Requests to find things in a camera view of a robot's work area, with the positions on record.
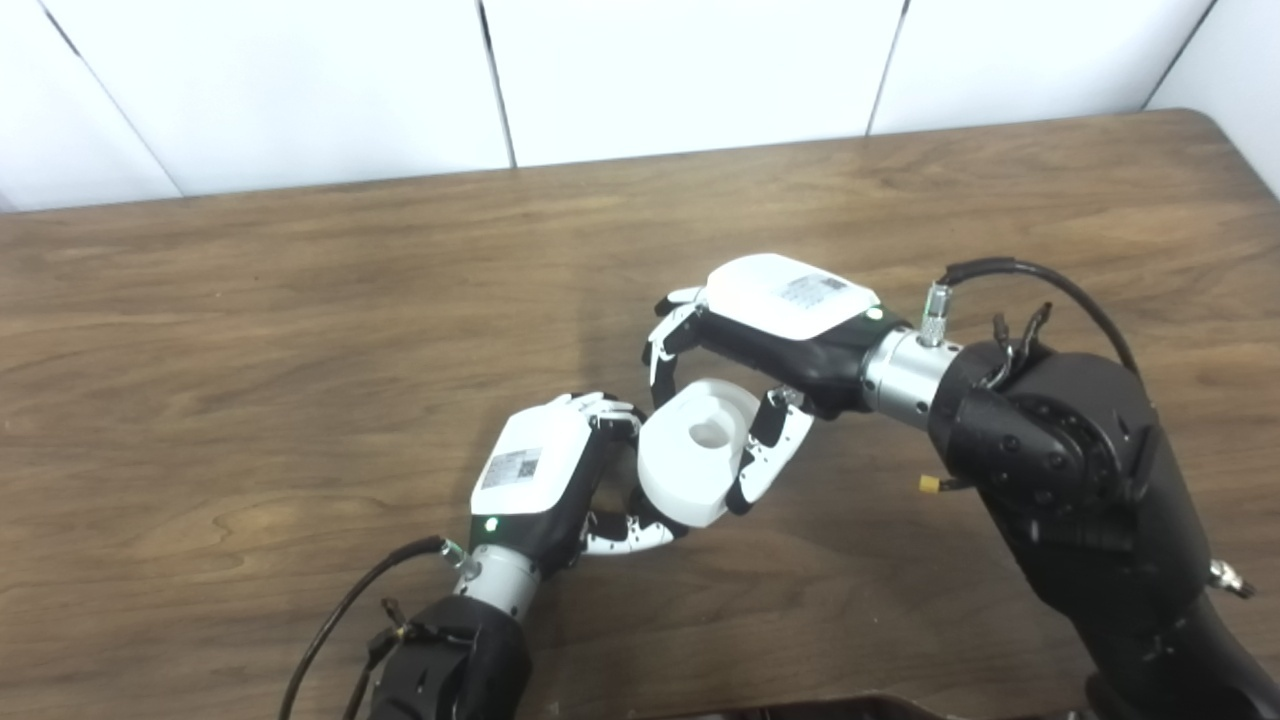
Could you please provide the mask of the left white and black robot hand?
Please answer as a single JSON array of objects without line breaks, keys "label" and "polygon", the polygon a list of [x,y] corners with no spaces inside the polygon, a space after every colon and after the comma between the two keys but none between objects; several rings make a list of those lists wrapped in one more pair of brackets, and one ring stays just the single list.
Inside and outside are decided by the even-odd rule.
[{"label": "left white and black robot hand", "polygon": [[626,509],[593,509],[617,450],[637,451],[646,414],[607,392],[566,393],[511,415],[470,497],[468,550],[511,550],[545,579],[582,555],[654,550],[690,529],[641,488]]}]

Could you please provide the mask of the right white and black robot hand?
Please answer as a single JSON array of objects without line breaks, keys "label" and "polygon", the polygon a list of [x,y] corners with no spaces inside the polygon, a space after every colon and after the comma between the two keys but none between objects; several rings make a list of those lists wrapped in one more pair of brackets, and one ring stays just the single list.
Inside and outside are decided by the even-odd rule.
[{"label": "right white and black robot hand", "polygon": [[[637,474],[659,512],[695,528],[749,512],[817,420],[867,411],[870,356],[909,329],[874,291],[772,252],[716,268],[655,314],[643,350],[654,411]],[[678,359],[695,348],[774,384],[762,395],[714,378],[678,388]]]}]

